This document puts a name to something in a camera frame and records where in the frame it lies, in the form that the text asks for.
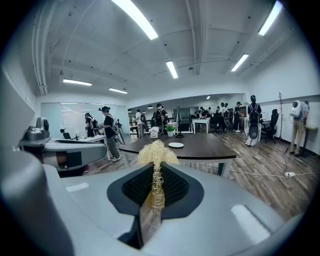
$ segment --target ceiling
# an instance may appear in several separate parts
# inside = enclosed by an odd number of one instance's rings
[[[43,26],[48,93],[108,94],[132,99],[172,87],[185,89],[216,79],[242,79],[263,64],[293,27],[282,10],[267,34],[258,35],[274,4],[267,0],[132,2],[158,38],[150,40],[111,0],[44,4],[50,18],[43,18],[43,22],[48,21],[47,30]],[[231,73],[243,53],[249,58]],[[178,79],[173,79],[167,60],[173,61]],[[61,78],[90,82],[92,86],[69,85]],[[125,89],[128,94],[111,92],[109,88]]]

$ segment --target potted plant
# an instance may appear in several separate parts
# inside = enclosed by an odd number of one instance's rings
[[[166,129],[166,131],[168,132],[168,136],[169,137],[173,137],[173,135],[174,135],[174,130],[175,130],[175,127],[174,126],[172,126],[172,125],[168,125],[166,128],[164,128],[164,129]]]

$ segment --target gray device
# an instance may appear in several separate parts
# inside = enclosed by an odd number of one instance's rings
[[[27,237],[50,255],[273,255],[301,218],[284,223],[229,179],[162,163],[165,208],[160,228],[144,244],[139,212],[151,190],[152,163],[60,178],[26,152],[1,155],[3,201]],[[237,214],[235,207],[248,211]]]

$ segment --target black shirt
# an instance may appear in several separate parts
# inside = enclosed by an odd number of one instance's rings
[[[91,129],[91,127],[90,127],[90,122],[91,122],[91,118],[87,117],[87,118],[85,119],[85,124],[89,124],[88,129],[86,130],[86,131],[87,131],[87,136],[88,136],[88,138],[95,136],[94,130]]]
[[[239,114],[238,114],[238,111],[240,111],[239,107],[236,106],[236,107],[234,108],[234,111],[235,111],[234,118],[235,118],[235,119],[239,119],[239,117],[240,117]]]
[[[114,119],[110,116],[110,115],[107,115],[104,119],[104,123],[103,123],[105,126],[113,126],[114,124]],[[111,138],[112,136],[114,136],[116,133],[114,132],[114,130],[112,130],[111,127],[108,127],[108,128],[104,128],[104,131],[105,131],[105,135],[106,137],[109,139]]]
[[[252,103],[252,104],[251,104],[251,106],[252,106],[253,109],[255,109],[256,104],[258,104],[258,103]],[[257,107],[256,110],[257,110],[257,112],[258,112],[259,114],[262,112],[261,107],[260,107],[259,104],[258,104],[258,107]],[[251,111],[252,111],[252,110],[251,110],[250,106],[248,106],[248,114],[249,114],[249,115],[250,115]]]

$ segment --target power strip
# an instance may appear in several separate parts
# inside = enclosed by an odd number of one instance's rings
[[[285,172],[284,176],[287,177],[287,178],[291,178],[293,176],[296,176],[296,174],[294,172]]]

